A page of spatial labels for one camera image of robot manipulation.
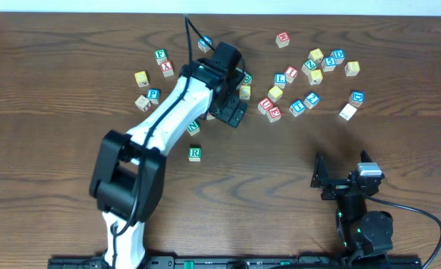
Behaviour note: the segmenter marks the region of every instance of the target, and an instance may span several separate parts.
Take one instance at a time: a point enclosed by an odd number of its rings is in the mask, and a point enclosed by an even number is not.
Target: wooden table
[[[376,195],[441,219],[441,18],[375,16],[192,16],[215,43],[245,56],[253,74],[244,121],[232,129],[201,122],[167,161],[164,196],[147,223],[148,249],[186,255],[297,255],[342,248],[334,202],[309,187],[315,152],[333,175],[347,176],[366,149],[386,179]],[[278,49],[275,36],[292,41]],[[209,56],[197,48],[194,57]],[[164,78],[154,50],[166,48],[176,76]],[[309,86],[300,74],[278,102],[282,119],[257,110],[274,73],[301,67],[310,50],[345,50],[359,61]],[[45,268],[53,255],[91,256],[106,247],[105,224],[87,189],[107,131],[125,132],[149,114],[134,73],[146,70],[161,100],[188,59],[181,15],[0,13],[0,268]],[[296,99],[320,103],[294,118]],[[352,90],[366,103],[345,123]],[[188,161],[200,144],[203,160]],[[393,254],[425,262],[435,222],[368,202],[394,217]],[[441,252],[431,266],[441,268]]]

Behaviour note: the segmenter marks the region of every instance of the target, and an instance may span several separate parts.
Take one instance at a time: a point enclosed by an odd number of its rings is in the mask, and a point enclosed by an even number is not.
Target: brown tabletop
[[[379,16],[192,16],[214,44],[236,46],[253,75],[250,108],[232,129],[200,122],[167,160],[164,195],[147,222],[149,250],[196,255],[334,253],[333,201],[309,187],[315,152],[334,176],[347,176],[360,150],[383,169],[376,197],[422,208],[441,219],[441,18]],[[287,31],[279,49],[276,34]],[[205,57],[193,34],[194,57]],[[175,76],[164,78],[153,52],[166,48]],[[343,63],[310,86],[301,73],[277,102],[282,119],[257,110],[288,65],[309,51],[344,49]],[[0,268],[45,268],[51,256],[91,256],[106,248],[106,228],[88,195],[100,141],[148,113],[134,102],[146,70],[164,100],[187,62],[181,15],[0,13]],[[315,91],[321,101],[294,118],[288,108]],[[338,114],[352,90],[366,102],[347,123]],[[200,163],[188,147],[200,144]],[[435,222],[367,202],[394,218],[391,254],[426,261]],[[441,252],[431,266],[441,268]]]

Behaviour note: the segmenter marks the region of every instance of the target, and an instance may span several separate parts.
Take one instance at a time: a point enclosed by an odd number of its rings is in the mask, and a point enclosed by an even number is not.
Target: wooden surface
[[[386,174],[376,197],[441,219],[441,18],[191,18],[214,43],[231,43],[245,56],[250,109],[237,129],[201,122],[199,134],[186,132],[174,146],[164,196],[146,226],[147,248],[182,256],[341,249],[336,204],[309,188],[317,150],[332,174],[346,176],[366,149]],[[278,49],[281,31],[292,41]],[[318,47],[344,49],[360,74],[345,77],[343,64],[316,86],[299,74],[277,103],[282,119],[269,123],[256,106],[274,73],[300,69]],[[166,48],[175,77],[163,77],[158,48]],[[87,192],[99,143],[110,129],[125,132],[147,116],[134,105],[147,91],[135,72],[148,71],[162,101],[187,58],[180,15],[0,13],[0,268],[45,268],[54,255],[105,249],[105,224]],[[320,103],[294,118],[288,107],[311,90]],[[345,124],[337,115],[352,90],[365,91],[366,103]],[[203,147],[200,163],[188,161],[192,143]],[[392,253],[426,261],[439,236],[435,222],[368,208],[393,215]],[[441,268],[441,252],[431,267]]]

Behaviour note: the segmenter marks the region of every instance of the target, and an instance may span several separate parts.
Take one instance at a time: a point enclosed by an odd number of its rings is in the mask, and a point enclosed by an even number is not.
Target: white wall
[[[0,11],[441,16],[441,0],[0,0]]]

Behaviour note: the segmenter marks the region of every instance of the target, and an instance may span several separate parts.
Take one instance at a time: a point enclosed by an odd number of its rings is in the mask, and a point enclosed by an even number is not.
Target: white background
[[[0,11],[441,16],[441,0],[0,0]]]

